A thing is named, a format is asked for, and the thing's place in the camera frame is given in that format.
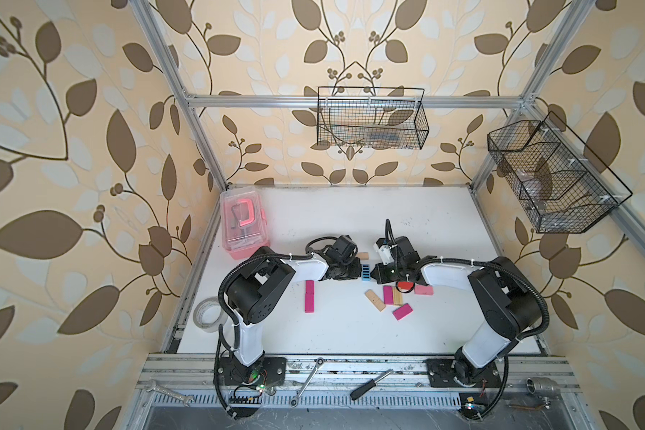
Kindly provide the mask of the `blue striped block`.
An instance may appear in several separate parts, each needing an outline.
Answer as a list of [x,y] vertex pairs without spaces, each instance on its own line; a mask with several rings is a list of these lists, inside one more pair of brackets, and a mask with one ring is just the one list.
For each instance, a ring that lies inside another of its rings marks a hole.
[[362,281],[372,281],[371,268],[368,264],[361,265],[361,279]]

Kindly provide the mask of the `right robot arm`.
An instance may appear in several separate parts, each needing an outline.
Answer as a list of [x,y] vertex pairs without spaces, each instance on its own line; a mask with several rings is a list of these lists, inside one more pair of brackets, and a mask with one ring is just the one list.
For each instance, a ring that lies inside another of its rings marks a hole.
[[420,287],[432,288],[447,279],[450,270],[469,269],[466,280],[484,322],[453,355],[446,374],[464,388],[482,383],[487,372],[496,371],[496,360],[503,360],[501,385],[487,405],[468,401],[460,413],[469,421],[482,421],[503,398],[510,374],[509,353],[523,340],[548,329],[548,305],[540,292],[506,257],[489,262],[436,256],[419,256],[410,240],[394,235],[392,222],[386,220],[384,234],[376,241],[381,263],[370,272],[379,284],[393,283],[389,297],[417,295]]

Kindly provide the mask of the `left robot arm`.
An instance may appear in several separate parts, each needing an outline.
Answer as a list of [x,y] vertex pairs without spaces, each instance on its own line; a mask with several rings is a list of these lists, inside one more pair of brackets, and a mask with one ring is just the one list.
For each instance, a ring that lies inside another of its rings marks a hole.
[[265,245],[232,269],[220,283],[217,299],[234,329],[234,340],[218,326],[213,386],[220,406],[232,419],[250,413],[247,404],[285,381],[286,358],[268,358],[263,347],[264,320],[287,288],[301,281],[351,281],[361,277],[358,246],[348,235],[324,236],[306,245],[304,254],[279,254]]

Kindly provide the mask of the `red block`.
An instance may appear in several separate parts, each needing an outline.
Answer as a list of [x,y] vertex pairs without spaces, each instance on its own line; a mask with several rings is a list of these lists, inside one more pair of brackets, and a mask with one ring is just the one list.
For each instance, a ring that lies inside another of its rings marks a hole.
[[415,283],[410,281],[398,281],[397,289],[402,292],[411,292],[415,288]]

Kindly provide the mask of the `light pink block right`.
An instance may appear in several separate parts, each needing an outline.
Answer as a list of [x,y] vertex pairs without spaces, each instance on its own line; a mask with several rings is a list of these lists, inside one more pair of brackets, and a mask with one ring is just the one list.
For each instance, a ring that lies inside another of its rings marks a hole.
[[433,296],[434,288],[429,285],[416,285],[413,292],[418,296]]

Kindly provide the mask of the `small natural wood block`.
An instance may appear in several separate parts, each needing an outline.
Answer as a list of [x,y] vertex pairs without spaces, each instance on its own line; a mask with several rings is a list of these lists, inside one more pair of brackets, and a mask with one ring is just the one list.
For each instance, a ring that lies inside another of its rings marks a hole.
[[394,306],[402,306],[404,304],[403,293],[397,290],[397,288],[392,291],[392,297]]

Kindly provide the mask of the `pink plastic storage box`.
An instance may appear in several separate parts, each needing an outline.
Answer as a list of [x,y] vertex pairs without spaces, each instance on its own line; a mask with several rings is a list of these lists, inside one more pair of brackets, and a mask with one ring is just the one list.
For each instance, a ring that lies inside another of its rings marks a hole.
[[261,195],[254,186],[235,188],[220,196],[222,245],[235,260],[249,258],[270,245]]

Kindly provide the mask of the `clear tape roll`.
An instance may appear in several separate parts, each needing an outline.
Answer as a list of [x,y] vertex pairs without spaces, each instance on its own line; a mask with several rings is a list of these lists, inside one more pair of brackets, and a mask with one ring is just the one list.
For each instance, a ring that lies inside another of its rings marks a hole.
[[206,333],[216,333],[227,322],[227,314],[216,297],[202,300],[193,311],[193,323]]

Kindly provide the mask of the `metal pipe fitting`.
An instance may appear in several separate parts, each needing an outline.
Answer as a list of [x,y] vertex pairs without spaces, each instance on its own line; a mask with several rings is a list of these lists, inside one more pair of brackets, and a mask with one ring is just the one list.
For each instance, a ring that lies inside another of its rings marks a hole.
[[530,395],[539,398],[556,398],[561,395],[560,385],[547,377],[528,378],[526,388]]

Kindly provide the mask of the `silver wrench bottom left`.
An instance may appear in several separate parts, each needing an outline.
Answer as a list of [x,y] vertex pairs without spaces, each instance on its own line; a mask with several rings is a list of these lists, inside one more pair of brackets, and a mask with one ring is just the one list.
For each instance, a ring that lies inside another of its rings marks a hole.
[[144,390],[145,392],[150,392],[150,393],[155,392],[167,398],[170,398],[174,401],[178,401],[184,407],[189,407],[195,402],[195,396],[182,394],[180,392],[171,390],[170,388],[167,388],[159,384],[155,380],[150,381],[150,383],[144,388]]

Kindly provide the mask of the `black handled screwdriver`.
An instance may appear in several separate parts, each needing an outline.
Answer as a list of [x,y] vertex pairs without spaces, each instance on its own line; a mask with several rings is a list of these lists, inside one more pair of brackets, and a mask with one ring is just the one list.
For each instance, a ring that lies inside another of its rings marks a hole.
[[371,380],[367,381],[366,383],[360,385],[353,392],[351,392],[351,394],[350,394],[351,401],[358,401],[363,396],[365,396],[369,391],[374,389],[374,387],[376,387],[378,385],[378,383],[380,383],[381,381],[383,381],[383,379],[387,378],[388,376],[390,376],[393,373],[394,373],[394,371],[392,369],[388,369],[385,372],[383,372],[383,374],[380,374],[376,378],[371,379]]

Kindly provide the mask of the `silver wrench on rail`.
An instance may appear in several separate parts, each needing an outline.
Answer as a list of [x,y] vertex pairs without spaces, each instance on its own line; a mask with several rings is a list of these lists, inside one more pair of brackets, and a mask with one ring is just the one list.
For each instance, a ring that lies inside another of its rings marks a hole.
[[326,362],[325,358],[317,358],[317,360],[315,360],[315,365],[312,368],[311,372],[309,373],[308,377],[306,378],[306,381],[304,381],[301,387],[297,390],[294,397],[291,399],[290,401],[291,408],[297,408],[306,389],[308,388],[308,386],[310,385],[314,377],[318,374],[318,372],[320,371],[320,368],[325,364],[325,362]]

